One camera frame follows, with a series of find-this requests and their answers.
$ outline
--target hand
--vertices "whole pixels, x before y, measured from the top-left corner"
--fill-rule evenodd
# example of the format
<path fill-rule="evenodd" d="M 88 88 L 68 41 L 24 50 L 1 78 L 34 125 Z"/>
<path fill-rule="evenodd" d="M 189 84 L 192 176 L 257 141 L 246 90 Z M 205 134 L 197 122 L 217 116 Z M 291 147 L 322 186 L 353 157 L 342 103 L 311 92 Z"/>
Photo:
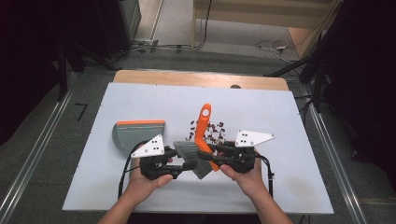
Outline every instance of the hand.
<path fill-rule="evenodd" d="M 136 159 L 134 161 L 135 166 L 139 162 L 140 160 Z M 128 187 L 122 196 L 128 198 L 131 203 L 138 205 L 145 201 L 155 189 L 165 186 L 172 179 L 171 175 L 162 175 L 155 180 L 149 180 L 141 175 L 140 168 L 136 168 L 132 170 Z"/>
<path fill-rule="evenodd" d="M 254 198 L 257 193 L 266 187 L 262 182 L 262 160 L 256 158 L 254 168 L 246 174 L 237 173 L 228 165 L 221 165 L 220 170 L 239 185 L 239 188 L 250 198 Z"/>

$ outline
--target person's left hand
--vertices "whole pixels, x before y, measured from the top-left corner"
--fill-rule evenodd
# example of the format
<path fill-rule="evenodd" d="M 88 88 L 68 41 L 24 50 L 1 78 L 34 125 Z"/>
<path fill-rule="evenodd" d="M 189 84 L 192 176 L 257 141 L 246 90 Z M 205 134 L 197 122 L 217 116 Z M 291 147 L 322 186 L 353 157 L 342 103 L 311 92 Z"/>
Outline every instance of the person's left hand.
<path fill-rule="evenodd" d="M 139 159 L 135 159 L 134 166 L 138 166 L 139 162 Z M 134 205 L 138 205 L 145 201 L 155 189 L 165 186 L 172 179 L 171 175 L 162 175 L 155 180 L 149 180 L 141 175 L 140 168 L 136 168 L 132 170 L 128 187 L 121 197 L 127 198 Z"/>

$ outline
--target table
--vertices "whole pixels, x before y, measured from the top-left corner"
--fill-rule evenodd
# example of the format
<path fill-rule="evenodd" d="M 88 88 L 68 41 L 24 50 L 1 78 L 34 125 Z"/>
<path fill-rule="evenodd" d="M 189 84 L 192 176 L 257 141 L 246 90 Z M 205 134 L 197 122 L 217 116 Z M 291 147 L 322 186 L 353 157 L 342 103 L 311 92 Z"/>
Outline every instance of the table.
<path fill-rule="evenodd" d="M 213 0 L 209 19 L 289 27 L 299 56 L 314 46 L 321 32 L 336 16 L 340 0 Z M 205 20 L 209 0 L 193 0 L 191 45 L 195 43 L 195 20 Z"/>
<path fill-rule="evenodd" d="M 244 89 L 230 89 L 231 85 Z M 286 213 L 333 213 L 298 108 L 284 79 L 160 71 L 119 71 L 114 82 L 109 83 L 63 210 L 103 211 L 117 200 L 126 158 L 111 141 L 116 121 L 164 119 L 164 142 L 171 146 L 173 141 L 184 140 L 190 120 L 198 117 L 203 102 L 212 104 L 211 121 L 224 121 L 226 138 L 233 139 L 241 127 L 276 134 L 276 139 L 257 149 L 272 164 L 276 173 L 275 200 Z M 264 166 L 263 176 L 266 180 Z M 188 171 L 156 190 L 136 207 L 136 212 L 252 214 L 255 209 L 236 183 L 221 172 L 199 180 Z"/>

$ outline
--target white tabletop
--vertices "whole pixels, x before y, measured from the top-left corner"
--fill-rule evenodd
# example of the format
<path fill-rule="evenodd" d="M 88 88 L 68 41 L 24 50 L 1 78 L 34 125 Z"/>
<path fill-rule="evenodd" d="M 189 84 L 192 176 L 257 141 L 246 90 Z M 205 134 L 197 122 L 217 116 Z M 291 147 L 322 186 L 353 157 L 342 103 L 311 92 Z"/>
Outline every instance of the white tabletop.
<path fill-rule="evenodd" d="M 156 86 L 109 83 L 92 133 L 64 202 L 63 210 L 104 211 L 117 200 L 118 184 L 127 152 L 112 141 L 119 120 L 164 119 L 164 143 L 184 141 L 201 107 L 212 105 L 210 122 L 224 123 L 224 138 L 234 140 L 240 129 L 274 133 L 257 146 L 275 173 L 274 197 L 289 214 L 332 214 L 332 205 L 319 173 L 298 108 L 290 91 Z M 175 164 L 182 163 L 176 159 Z M 267 184 L 267 170 L 262 166 Z M 137 212 L 255 213 L 235 182 L 222 172 L 199 180 L 192 171 L 157 189 Z"/>

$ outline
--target metal rail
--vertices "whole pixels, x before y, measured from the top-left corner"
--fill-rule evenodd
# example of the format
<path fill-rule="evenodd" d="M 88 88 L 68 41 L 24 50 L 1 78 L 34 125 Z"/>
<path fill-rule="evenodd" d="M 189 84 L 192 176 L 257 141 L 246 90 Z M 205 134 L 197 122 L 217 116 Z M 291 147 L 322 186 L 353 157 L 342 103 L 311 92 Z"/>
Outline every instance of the metal rail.
<path fill-rule="evenodd" d="M 310 90 L 304 85 L 302 85 L 302 89 L 304 94 L 311 94 Z M 346 206 L 349 210 L 349 214 L 351 215 L 353 222 L 357 224 L 368 223 L 363 213 L 363 210 L 361 209 L 361 204 L 358 197 L 356 196 L 355 190 L 353 189 L 353 186 L 349 181 L 347 172 L 338 157 L 337 151 L 334 147 L 334 144 L 332 143 L 332 139 L 330 138 L 329 132 L 326 129 L 322 115 L 317 113 L 312 104 L 309 106 L 309 111 L 317 127 L 318 134 L 323 143 L 327 157 L 329 158 L 330 165 L 332 166 L 332 170 L 334 172 L 335 178 L 337 179 L 340 190 L 344 196 Z"/>
<path fill-rule="evenodd" d="M 0 207 L 0 224 L 7 224 L 9 219 L 11 218 L 14 209 L 20 200 L 26 186 L 32 177 L 35 168 L 37 167 L 38 162 L 41 159 L 41 156 L 46 149 L 46 146 L 54 132 L 58 121 L 60 120 L 69 100 L 75 88 L 77 82 L 77 74 L 72 73 L 69 80 L 68 86 L 69 89 L 65 94 L 64 98 L 61 102 L 58 102 L 54 107 L 51 115 L 49 116 L 49 120 L 47 121 L 43 131 L 38 136 L 35 145 L 33 146 L 32 151 L 30 152 L 28 158 L 23 164 L 20 172 L 17 177 L 14 179 L 9 189 L 6 192 L 6 196 L 1 203 Z"/>

